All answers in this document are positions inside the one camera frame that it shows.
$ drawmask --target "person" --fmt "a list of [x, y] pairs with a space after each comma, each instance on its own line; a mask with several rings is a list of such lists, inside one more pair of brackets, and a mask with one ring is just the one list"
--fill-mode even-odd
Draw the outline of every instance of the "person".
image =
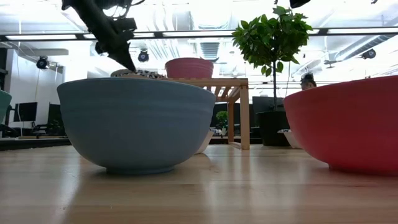
[[315, 87], [317, 87], [317, 83], [315, 83], [312, 73], [310, 73], [310, 72], [306, 73], [301, 78], [301, 89], [308, 90], [308, 89], [315, 88]]

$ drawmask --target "black pot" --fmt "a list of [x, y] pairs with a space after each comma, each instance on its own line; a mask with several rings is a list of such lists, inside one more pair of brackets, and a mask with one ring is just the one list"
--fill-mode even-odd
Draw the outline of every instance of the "black pot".
[[272, 111], [257, 113], [260, 124], [262, 144], [265, 146], [289, 146], [284, 134], [279, 134], [281, 129], [290, 129], [285, 111]]

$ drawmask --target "teal bowl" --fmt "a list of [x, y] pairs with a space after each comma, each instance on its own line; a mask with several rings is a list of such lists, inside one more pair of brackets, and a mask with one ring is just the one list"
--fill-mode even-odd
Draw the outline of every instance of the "teal bowl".
[[58, 88], [69, 140], [111, 174], [167, 172], [208, 134], [216, 96], [197, 86], [143, 78], [91, 78]]
[[7, 113], [7, 108], [11, 102], [11, 95], [5, 91], [0, 90], [0, 122], [4, 119]]

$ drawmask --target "white wall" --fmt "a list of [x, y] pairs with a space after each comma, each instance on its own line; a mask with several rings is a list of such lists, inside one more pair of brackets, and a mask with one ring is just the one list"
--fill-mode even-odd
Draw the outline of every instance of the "white wall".
[[[53, 70], [39, 70], [34, 62], [19, 57], [15, 50], [8, 50], [6, 83], [11, 96], [11, 106], [16, 103], [38, 102], [36, 124], [47, 124], [49, 104], [60, 104], [57, 87], [63, 83], [63, 75]], [[31, 122], [13, 122], [14, 112], [10, 114], [10, 127], [31, 128]]]

